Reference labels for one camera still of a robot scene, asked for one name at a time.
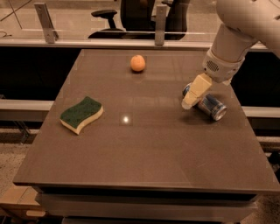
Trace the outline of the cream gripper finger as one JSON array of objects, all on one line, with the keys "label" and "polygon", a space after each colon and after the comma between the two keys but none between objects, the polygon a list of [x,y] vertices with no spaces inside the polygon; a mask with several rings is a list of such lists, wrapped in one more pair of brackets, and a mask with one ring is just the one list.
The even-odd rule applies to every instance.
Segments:
[{"label": "cream gripper finger", "polygon": [[205,73],[196,76],[194,81],[189,86],[189,90],[185,94],[182,100],[182,107],[184,109],[190,109],[197,104],[200,98],[206,93],[206,91],[212,86],[213,79]]}]

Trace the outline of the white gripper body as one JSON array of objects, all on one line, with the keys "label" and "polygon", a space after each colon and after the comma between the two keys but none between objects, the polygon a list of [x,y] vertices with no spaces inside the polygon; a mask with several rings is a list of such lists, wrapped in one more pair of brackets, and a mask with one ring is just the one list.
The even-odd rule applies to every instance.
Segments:
[{"label": "white gripper body", "polygon": [[211,77],[213,81],[228,86],[244,60],[245,58],[237,62],[227,62],[217,58],[212,50],[209,49],[203,59],[202,66],[204,68],[204,73]]}]

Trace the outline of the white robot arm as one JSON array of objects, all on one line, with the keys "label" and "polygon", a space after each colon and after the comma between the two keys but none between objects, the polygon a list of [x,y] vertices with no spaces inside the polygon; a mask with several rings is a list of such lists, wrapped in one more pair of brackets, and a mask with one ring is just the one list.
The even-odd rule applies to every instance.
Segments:
[{"label": "white robot arm", "polygon": [[280,4],[278,0],[217,0],[220,28],[197,75],[182,100],[190,109],[213,83],[228,85],[249,49],[260,42],[280,57]]}]

